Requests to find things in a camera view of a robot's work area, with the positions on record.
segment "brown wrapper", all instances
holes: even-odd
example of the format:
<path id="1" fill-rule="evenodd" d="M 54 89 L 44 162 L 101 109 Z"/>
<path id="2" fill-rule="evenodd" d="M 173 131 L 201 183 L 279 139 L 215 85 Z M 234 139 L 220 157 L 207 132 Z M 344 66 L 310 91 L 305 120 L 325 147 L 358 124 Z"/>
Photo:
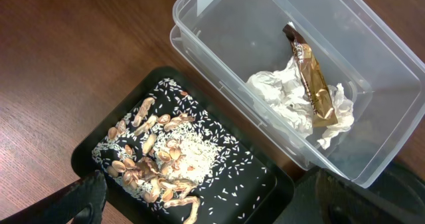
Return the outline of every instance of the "brown wrapper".
<path id="1" fill-rule="evenodd" d="M 337 124 L 338 119 L 332 106 L 329 89 L 311 47 L 291 25 L 286 25 L 284 32 L 291 42 L 301 81 L 313 107 L 313 127 Z"/>

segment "black object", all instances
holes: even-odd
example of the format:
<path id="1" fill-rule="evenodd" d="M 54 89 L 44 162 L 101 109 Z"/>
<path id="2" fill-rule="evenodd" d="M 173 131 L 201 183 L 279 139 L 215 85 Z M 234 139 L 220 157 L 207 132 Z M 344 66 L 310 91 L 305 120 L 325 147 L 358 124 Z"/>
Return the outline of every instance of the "black object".
<path id="1" fill-rule="evenodd" d="M 275 223 L 425 223 L 425 184 L 394 163 L 368 189 L 313 168 Z"/>
<path id="2" fill-rule="evenodd" d="M 92 160 L 92 150 L 94 147 L 100 140 L 105 137 L 105 135 L 108 133 L 108 129 L 112 126 L 115 126 L 116 122 L 121 120 L 122 117 L 124 117 L 130 110 L 133 110 L 133 108 L 139 104 L 141 100 L 143 100 L 143 97 L 145 97 L 145 95 L 149 93 L 150 90 L 153 90 L 155 85 L 163 78 L 172 78 L 177 83 L 179 83 L 199 103 L 200 106 L 202 106 L 206 111 L 208 111 L 209 114 L 218 120 L 233 136 L 240 140 L 240 143 L 243 144 L 247 150 L 250 150 L 251 153 L 254 154 L 255 159 L 259 161 L 258 163 L 268 170 L 268 177 L 272 177 L 272 179 L 268 178 L 268 180 L 271 180 L 271 182 L 269 181 L 267 184 L 267 189 L 263 188 L 263 190 L 259 190 L 259 188 L 261 188 L 261 185 L 259 185 L 259 187 L 256 187 L 258 189 L 255 189 L 255 191 L 249 193 L 249 198 L 252 197 L 256 199 L 260 192 L 264 192 L 265 189 L 267 191 L 264 195 L 264 198 L 261 200 L 261 202 L 257 203 L 253 213 L 249 217 L 245 217 L 242 221 L 237 219 L 237 213 L 230 213 L 229 211 L 221 211 L 215 213 L 215 215 L 225 216 L 226 220 L 228 220 L 228 223 L 272 223 L 274 220 L 276 220 L 276 217 L 278 217 L 286 205 L 291 201 L 291 198 L 294 194 L 294 183 L 292 180 L 280 168 L 278 168 L 273 163 L 273 161 L 271 161 L 267 156 L 259 151 L 257 147 L 250 142 L 250 139 L 245 136 L 231 121 L 223 116 L 220 111 L 203 96 L 202 92 L 194 88 L 186 78 L 184 78 L 179 72 L 171 67 L 157 68 L 148 74 L 148 76 L 74 150 L 71 164 L 77 175 L 84 176 L 87 173 L 90 173 L 91 171 L 99 168 Z M 107 177 L 106 183 L 108 184 L 109 189 L 108 201 L 116 209 L 122 212 L 130 221 L 133 221 L 134 223 L 181 222 L 180 218 L 170 220 L 167 218 L 167 216 L 153 215 L 150 208 L 147 209 L 146 205 L 144 205 L 142 202 L 132 198 L 112 178 Z M 244 185 L 251 185 L 250 187 L 252 187 L 253 185 L 258 184 L 244 183 Z M 220 187 L 220 189 L 217 187 L 212 186 L 206 191 L 208 193 L 221 194 L 223 187 Z M 193 195 L 200 196 L 204 194 L 197 193 L 195 191 Z M 211 203 L 215 203 L 215 207 L 217 209 L 221 208 L 219 206 L 219 202 L 211 198 L 209 201 Z M 239 210 L 248 208 L 250 211 L 253 210 L 252 203 L 249 204 L 249 207 L 246 206 L 245 203 L 240 203 Z M 209 220 L 198 220 L 199 223 L 204 223 L 205 221 Z"/>
<path id="3" fill-rule="evenodd" d="M 2 220 L 1 224 L 98 224 L 106 202 L 106 182 L 100 171 L 75 181 L 32 206 Z"/>

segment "black plastic tray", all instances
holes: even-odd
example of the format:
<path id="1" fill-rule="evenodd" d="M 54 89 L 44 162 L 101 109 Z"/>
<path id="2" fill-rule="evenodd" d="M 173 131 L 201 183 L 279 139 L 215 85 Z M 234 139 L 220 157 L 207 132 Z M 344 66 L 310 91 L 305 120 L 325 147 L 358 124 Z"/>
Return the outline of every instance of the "black plastic tray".
<path id="1" fill-rule="evenodd" d="M 121 120 L 130 110 L 143 100 L 143 97 L 163 78 L 172 78 L 178 82 L 184 89 L 202 106 L 211 116 L 220 122 L 233 136 L 240 141 L 240 147 L 251 151 L 256 160 L 256 165 L 264 167 L 268 173 L 267 178 L 262 179 L 267 182 L 267 188 L 262 187 L 259 181 L 250 181 L 244 183 L 250 190 L 245 197 L 241 199 L 256 199 L 259 195 L 262 199 L 256 203 L 240 203 L 235 208 L 226 208 L 222 201 L 214 198 L 222 193 L 223 187 L 227 187 L 229 183 L 223 181 L 220 185 L 213 185 L 207 192 L 199 193 L 195 190 L 191 195 L 203 195 L 205 200 L 214 206 L 214 215 L 220 215 L 221 220 L 225 223 L 273 223 L 279 214 L 284 210 L 294 195 L 294 183 L 280 168 L 278 168 L 272 160 L 265 156 L 258 147 L 250 142 L 249 137 L 243 134 L 231 121 L 223 116 L 220 111 L 209 102 L 202 92 L 193 87 L 193 85 L 178 71 L 171 67 L 162 67 L 153 70 L 146 78 L 99 124 L 97 128 L 74 150 L 71 159 L 71 165 L 77 175 L 83 177 L 99 169 L 98 165 L 92 159 L 92 150 L 97 143 L 102 140 L 108 133 L 108 129 L 115 126 L 116 122 Z M 145 204 L 132 198 L 119 186 L 112 178 L 106 175 L 108 184 L 108 201 L 118 211 L 123 213 L 130 221 L 134 223 L 181 223 L 180 217 L 172 215 L 161 215 L 152 213 L 150 208 Z M 243 219 L 238 219 L 238 215 L 245 212 L 249 215 Z M 200 207 L 199 218 L 197 223 L 214 223 L 214 218 L 208 215 L 208 207 Z"/>

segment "wood grain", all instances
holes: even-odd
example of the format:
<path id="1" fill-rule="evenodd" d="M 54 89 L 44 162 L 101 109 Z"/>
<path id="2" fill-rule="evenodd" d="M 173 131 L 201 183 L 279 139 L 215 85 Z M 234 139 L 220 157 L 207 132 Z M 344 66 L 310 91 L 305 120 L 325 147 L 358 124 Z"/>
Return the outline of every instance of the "wood grain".
<path id="1" fill-rule="evenodd" d="M 0 0 L 0 219 L 78 177 L 73 149 L 158 66 L 191 77 L 292 177 L 285 155 L 174 51 L 176 0 Z M 365 0 L 425 60 L 425 0 Z M 425 178 L 425 122 L 398 158 Z M 129 221 L 107 204 L 105 223 Z"/>

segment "transparent container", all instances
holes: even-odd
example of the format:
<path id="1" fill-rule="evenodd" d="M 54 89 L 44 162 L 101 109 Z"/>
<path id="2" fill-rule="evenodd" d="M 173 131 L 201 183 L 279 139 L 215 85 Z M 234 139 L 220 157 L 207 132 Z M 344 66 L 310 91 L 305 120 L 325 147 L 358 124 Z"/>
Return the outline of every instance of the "transparent container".
<path id="1" fill-rule="evenodd" d="M 368 187 L 401 149 L 425 108 L 424 63 L 362 0 L 177 0 L 173 46 L 303 169 L 314 165 Z M 323 150 L 324 129 L 302 138 L 245 82 L 283 70 L 292 21 L 327 84 L 342 83 L 355 123 Z"/>

